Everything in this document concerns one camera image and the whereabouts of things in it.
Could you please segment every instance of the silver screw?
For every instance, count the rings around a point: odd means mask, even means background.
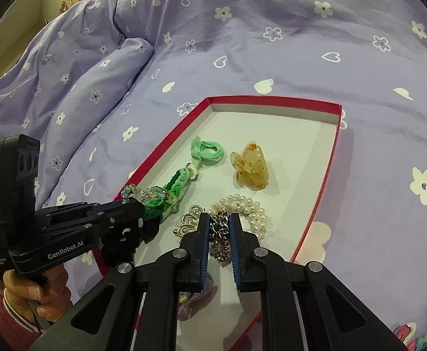
[[[118,272],[122,274],[129,273],[132,270],[132,265],[128,262],[122,262],[118,265]]]
[[[184,250],[184,249],[182,249],[182,248],[176,248],[174,251],[173,251],[173,256],[175,256],[177,259],[181,259],[181,258],[183,258],[184,256],[186,256],[187,255],[187,252],[186,252],[186,250]]]
[[[257,247],[257,248],[254,250],[254,254],[255,254],[257,257],[264,257],[264,256],[267,256],[267,255],[269,254],[269,251],[268,251],[266,248]]]
[[[308,268],[311,272],[320,272],[323,270],[323,265],[318,261],[311,261]]]

